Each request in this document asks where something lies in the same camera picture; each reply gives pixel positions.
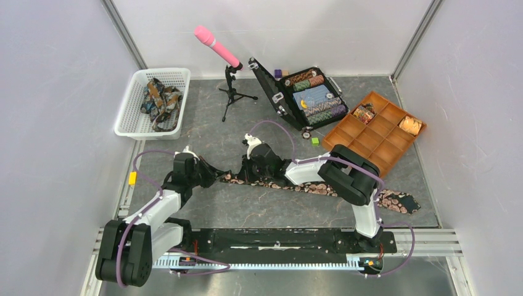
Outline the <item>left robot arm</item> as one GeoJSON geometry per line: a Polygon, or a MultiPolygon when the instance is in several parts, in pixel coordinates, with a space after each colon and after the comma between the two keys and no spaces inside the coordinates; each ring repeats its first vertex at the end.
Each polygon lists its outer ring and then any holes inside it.
{"type": "Polygon", "coordinates": [[[153,198],[134,214],[104,226],[95,267],[98,280],[141,287],[164,253],[190,253],[197,247],[191,222],[173,215],[186,205],[194,188],[209,188],[226,173],[189,149],[167,155],[172,169],[162,184],[152,182],[157,187],[153,198]]]}

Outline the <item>orange compartment tray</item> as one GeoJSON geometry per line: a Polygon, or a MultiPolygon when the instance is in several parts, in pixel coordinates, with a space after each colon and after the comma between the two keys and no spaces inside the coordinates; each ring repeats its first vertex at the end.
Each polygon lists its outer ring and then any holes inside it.
{"type": "Polygon", "coordinates": [[[326,150],[331,150],[338,144],[349,148],[375,164],[383,178],[427,126],[422,121],[423,127],[417,136],[404,132],[398,124],[406,115],[417,118],[384,96],[371,91],[325,135],[321,145],[326,150]],[[375,117],[367,125],[352,114],[359,105],[366,103],[372,103],[376,111],[375,117]]]}

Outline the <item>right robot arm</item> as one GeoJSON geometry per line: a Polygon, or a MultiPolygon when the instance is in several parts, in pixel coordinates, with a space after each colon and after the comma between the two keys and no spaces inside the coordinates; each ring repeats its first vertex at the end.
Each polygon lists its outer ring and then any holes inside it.
{"type": "Polygon", "coordinates": [[[307,159],[286,159],[276,155],[268,144],[249,148],[238,173],[230,181],[280,189],[317,190],[324,185],[352,206],[357,246],[371,252],[383,246],[382,220],[376,198],[384,186],[380,170],[348,147],[335,145],[330,152],[307,159]]]}

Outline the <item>white plastic basket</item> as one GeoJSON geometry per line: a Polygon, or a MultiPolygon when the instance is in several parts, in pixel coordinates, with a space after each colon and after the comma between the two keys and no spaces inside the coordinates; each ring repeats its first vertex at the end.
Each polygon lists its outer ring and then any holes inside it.
{"type": "Polygon", "coordinates": [[[149,68],[135,72],[127,86],[117,115],[115,134],[137,141],[180,138],[190,80],[191,71],[187,68],[149,68]],[[178,108],[174,109],[170,118],[157,125],[163,131],[155,131],[152,128],[150,115],[141,112],[141,106],[146,98],[147,84],[154,78],[164,86],[172,86],[181,93],[178,108]]]}

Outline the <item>black floral tie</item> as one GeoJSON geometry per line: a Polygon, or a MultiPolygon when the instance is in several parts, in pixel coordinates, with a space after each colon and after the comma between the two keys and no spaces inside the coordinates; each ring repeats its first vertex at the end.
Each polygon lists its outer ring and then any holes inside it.
{"type": "MultiPolygon", "coordinates": [[[[325,182],[312,182],[301,185],[291,184],[290,186],[280,186],[272,181],[254,181],[253,183],[251,183],[239,179],[237,175],[232,173],[226,173],[219,179],[219,181],[228,184],[282,189],[287,191],[308,194],[319,194],[333,197],[338,196],[335,190],[330,185],[327,185],[325,182]]],[[[384,189],[380,192],[377,198],[377,205],[379,207],[391,210],[393,212],[398,212],[406,215],[412,215],[421,208],[418,201],[411,194],[400,191],[392,191],[390,189],[384,189]]]]}

